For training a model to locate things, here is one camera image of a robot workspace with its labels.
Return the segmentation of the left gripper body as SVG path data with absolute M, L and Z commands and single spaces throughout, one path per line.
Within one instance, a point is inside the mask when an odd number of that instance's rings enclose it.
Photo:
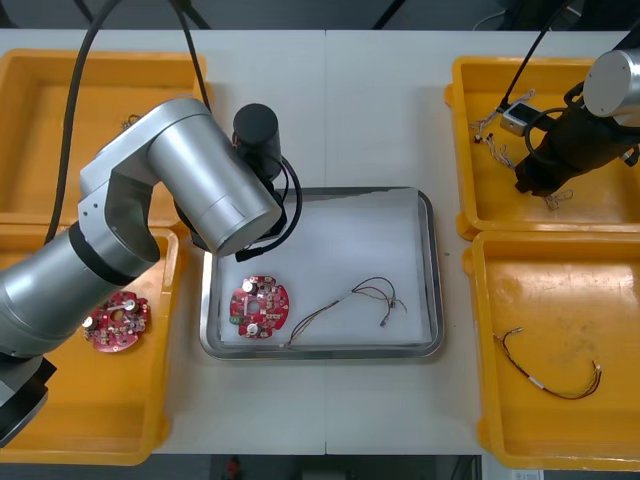
M 190 232 L 190 238 L 191 238 L 192 244 L 198 247 L 200 250 L 206 251 L 207 250 L 206 243 L 203 241 L 202 237 L 198 234 L 198 232 L 196 231 L 196 229 L 194 228 L 194 226 L 192 225 L 192 223 L 190 222 L 190 220 L 188 219 L 186 214 L 183 212 L 183 210 L 180 208 L 177 202 L 174 202 L 174 207 L 179 219 Z

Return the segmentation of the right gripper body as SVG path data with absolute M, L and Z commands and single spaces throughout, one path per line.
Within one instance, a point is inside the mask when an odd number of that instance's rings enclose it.
M 515 167 L 515 188 L 538 197 L 626 152 L 625 127 L 576 106 L 529 114 L 524 140 L 528 155 Z

